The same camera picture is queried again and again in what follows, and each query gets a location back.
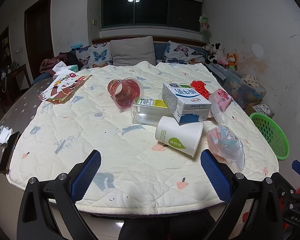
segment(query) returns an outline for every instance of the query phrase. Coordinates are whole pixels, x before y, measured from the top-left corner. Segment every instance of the black pants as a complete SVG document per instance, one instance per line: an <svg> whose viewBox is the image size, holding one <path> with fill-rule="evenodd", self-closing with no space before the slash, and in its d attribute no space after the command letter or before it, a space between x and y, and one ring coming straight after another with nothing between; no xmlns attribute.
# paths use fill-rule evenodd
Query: black pants
<svg viewBox="0 0 300 240"><path fill-rule="evenodd" d="M215 224L208 210L160 218L127 218L118 240L202 240Z"/></svg>

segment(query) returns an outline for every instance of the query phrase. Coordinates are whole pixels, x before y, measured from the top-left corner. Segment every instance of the clear plastic box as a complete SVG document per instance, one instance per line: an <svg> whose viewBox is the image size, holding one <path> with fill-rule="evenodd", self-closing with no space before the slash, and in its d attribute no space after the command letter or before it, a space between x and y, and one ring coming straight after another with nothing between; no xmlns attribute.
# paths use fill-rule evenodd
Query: clear plastic box
<svg viewBox="0 0 300 240"><path fill-rule="evenodd" d="M259 102L267 92L267 89L259 83L259 88L251 87L241 78L247 74L241 71L227 69L227 77L224 89L233 97L242 109L248 104Z"/></svg>
<svg viewBox="0 0 300 240"><path fill-rule="evenodd" d="M163 100L135 98L131 105L133 123L157 126L161 117L173 117Z"/></svg>

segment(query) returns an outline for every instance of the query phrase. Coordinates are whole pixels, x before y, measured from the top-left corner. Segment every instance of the green plastic basket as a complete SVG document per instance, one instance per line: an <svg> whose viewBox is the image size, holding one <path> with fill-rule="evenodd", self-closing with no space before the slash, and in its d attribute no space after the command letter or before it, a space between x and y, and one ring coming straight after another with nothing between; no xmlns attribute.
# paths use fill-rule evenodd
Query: green plastic basket
<svg viewBox="0 0 300 240"><path fill-rule="evenodd" d="M288 158L290 153L289 142L279 125L268 116L260 113L251 114L250 119L267 140L277 159L284 161Z"/></svg>

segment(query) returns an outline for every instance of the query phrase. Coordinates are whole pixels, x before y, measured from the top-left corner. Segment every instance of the gray sheet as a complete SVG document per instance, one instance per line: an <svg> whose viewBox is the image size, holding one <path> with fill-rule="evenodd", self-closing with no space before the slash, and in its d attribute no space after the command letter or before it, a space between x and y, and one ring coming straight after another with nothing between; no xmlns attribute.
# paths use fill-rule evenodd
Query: gray sheet
<svg viewBox="0 0 300 240"><path fill-rule="evenodd" d="M44 91L53 81L52 78L44 79L31 87L19 100L9 109L0 121L0 126L8 126L13 132L23 133L30 121L34 118L37 108L41 104L38 95ZM0 145L0 161L6 144Z"/></svg>

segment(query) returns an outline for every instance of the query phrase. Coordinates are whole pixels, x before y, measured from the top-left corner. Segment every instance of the red plastic cup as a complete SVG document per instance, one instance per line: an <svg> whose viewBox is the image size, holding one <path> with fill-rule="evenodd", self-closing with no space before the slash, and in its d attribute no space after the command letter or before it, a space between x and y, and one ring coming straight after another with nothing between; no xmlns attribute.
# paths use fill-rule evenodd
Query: red plastic cup
<svg viewBox="0 0 300 240"><path fill-rule="evenodd" d="M113 98L116 106L126 111L131 108L135 98L143 96L142 84L134 78L114 79L108 84L108 92Z"/></svg>

